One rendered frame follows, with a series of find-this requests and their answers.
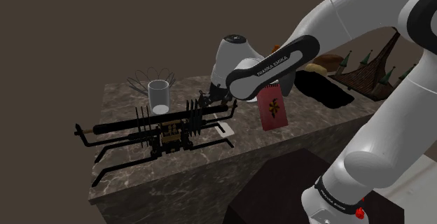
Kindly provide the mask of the white flat card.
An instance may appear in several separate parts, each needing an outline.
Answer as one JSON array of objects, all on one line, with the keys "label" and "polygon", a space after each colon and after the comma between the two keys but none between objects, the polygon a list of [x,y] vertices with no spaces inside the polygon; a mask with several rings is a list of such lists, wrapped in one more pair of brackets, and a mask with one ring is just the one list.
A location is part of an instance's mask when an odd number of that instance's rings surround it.
[{"label": "white flat card", "polygon": [[217,123],[222,127],[222,129],[220,129],[220,127],[215,127],[215,129],[222,138],[229,137],[234,134],[234,131],[228,123],[224,121],[218,121]]}]

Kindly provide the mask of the white cup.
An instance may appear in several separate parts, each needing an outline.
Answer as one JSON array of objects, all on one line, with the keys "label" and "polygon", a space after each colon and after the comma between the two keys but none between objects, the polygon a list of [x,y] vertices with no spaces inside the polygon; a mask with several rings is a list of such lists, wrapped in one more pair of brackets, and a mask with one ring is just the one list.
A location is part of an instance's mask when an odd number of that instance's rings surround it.
[{"label": "white cup", "polygon": [[148,102],[154,115],[166,114],[170,110],[169,83],[152,80],[148,84]]}]

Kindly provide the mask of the red notebook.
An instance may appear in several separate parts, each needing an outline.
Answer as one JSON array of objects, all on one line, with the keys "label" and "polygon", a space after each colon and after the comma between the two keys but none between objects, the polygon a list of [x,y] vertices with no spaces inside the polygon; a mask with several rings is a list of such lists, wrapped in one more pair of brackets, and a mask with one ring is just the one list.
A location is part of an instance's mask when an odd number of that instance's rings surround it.
[{"label": "red notebook", "polygon": [[266,85],[256,96],[264,131],[288,125],[284,100],[279,83]]}]

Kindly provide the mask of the black barred rod model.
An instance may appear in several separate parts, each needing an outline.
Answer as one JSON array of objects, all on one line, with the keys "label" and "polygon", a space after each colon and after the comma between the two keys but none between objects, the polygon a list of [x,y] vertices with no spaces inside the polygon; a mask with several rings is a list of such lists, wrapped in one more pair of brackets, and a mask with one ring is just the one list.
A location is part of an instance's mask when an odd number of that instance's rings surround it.
[{"label": "black barred rod model", "polygon": [[[102,147],[95,158],[95,163],[100,162],[106,152],[115,148],[140,144],[142,147],[146,146],[151,149],[149,157],[102,169],[92,182],[92,187],[97,186],[110,172],[157,160],[164,153],[171,154],[181,150],[194,151],[221,143],[233,147],[233,144],[226,137],[197,145],[190,138],[200,136],[202,130],[212,127],[217,127],[224,132],[224,127],[220,122],[232,118],[236,108],[236,101],[231,105],[220,104],[201,107],[199,101],[195,99],[187,101],[186,109],[176,113],[151,116],[148,109],[141,108],[136,110],[137,117],[132,120],[99,124],[88,130],[84,130],[79,124],[76,124],[74,134],[81,138],[85,146]],[[85,136],[86,134],[102,135],[134,128],[137,131],[128,135],[96,142],[89,142]]]}]

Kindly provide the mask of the pale yellow bread roll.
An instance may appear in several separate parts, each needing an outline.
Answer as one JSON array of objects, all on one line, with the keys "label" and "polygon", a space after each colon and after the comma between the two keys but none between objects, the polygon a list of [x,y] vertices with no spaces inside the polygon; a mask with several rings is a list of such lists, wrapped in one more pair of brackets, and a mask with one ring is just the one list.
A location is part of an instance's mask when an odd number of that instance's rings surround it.
[{"label": "pale yellow bread roll", "polygon": [[320,74],[324,77],[327,77],[327,75],[328,75],[327,69],[321,65],[318,65],[318,64],[313,64],[313,63],[307,64],[305,66],[304,70],[307,72],[315,72],[315,73]]}]

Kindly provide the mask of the brown bread loaf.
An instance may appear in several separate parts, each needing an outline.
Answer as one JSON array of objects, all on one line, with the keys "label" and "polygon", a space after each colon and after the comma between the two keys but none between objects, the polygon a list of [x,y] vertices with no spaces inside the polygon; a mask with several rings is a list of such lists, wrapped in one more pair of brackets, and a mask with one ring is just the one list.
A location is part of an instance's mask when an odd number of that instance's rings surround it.
[{"label": "brown bread loaf", "polygon": [[320,55],[313,59],[312,63],[322,66],[327,72],[337,71],[340,63],[344,60],[344,57],[333,54]]}]

